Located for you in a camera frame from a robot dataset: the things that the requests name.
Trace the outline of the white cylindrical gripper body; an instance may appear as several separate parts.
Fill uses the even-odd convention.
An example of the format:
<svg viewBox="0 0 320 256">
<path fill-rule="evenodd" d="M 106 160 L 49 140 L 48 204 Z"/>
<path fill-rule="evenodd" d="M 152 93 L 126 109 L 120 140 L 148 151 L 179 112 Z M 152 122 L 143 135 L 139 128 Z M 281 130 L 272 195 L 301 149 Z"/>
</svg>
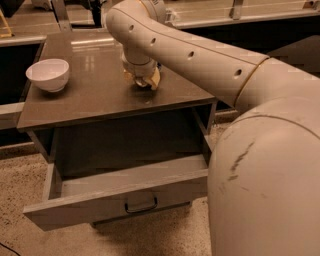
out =
<svg viewBox="0 0 320 256">
<path fill-rule="evenodd" d="M 157 62 L 133 47 L 123 47 L 122 63 L 124 69 L 136 78 L 158 76 Z"/>
</svg>

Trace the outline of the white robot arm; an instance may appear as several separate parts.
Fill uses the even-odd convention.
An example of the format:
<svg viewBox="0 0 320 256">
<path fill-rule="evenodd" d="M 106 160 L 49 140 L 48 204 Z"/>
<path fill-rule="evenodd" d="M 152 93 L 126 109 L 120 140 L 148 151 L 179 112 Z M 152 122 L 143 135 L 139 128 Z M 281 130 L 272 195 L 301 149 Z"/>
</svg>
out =
<svg viewBox="0 0 320 256">
<path fill-rule="evenodd" d="M 207 179 L 213 256 L 320 256 L 318 78 L 164 18 L 161 0 L 124 0 L 106 25 L 134 75 L 158 61 L 233 109 Z"/>
</svg>

